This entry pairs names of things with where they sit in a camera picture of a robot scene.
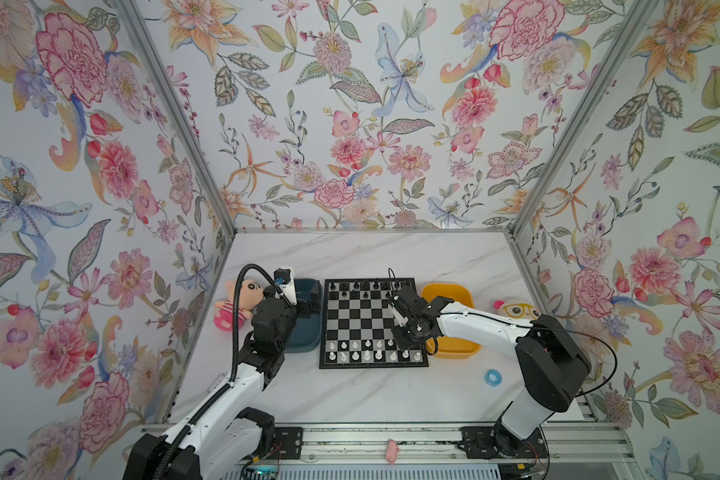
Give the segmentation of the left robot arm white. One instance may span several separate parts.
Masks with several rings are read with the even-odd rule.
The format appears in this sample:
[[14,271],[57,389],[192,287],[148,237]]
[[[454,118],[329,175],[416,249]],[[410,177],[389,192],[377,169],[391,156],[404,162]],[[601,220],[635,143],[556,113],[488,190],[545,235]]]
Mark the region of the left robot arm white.
[[123,477],[220,479],[240,461],[267,455],[273,448],[275,419],[252,402],[282,367],[297,325],[320,314],[321,308],[319,284],[303,292],[289,290],[283,297],[267,288],[238,350],[237,370],[164,433],[143,435]]

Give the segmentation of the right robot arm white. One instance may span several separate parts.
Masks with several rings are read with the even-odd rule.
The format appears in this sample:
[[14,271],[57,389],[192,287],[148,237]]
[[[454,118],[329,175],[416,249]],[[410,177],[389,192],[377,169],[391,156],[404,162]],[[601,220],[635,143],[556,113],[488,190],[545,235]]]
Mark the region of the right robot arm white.
[[487,432],[464,442],[466,448],[475,446],[489,459],[518,456],[546,420],[568,410],[591,371],[576,341],[580,333],[563,328],[550,315],[536,320],[491,315],[447,297],[427,301],[408,286],[392,294],[389,311],[394,318],[394,340],[404,350],[450,337],[517,362],[524,382],[520,393]]

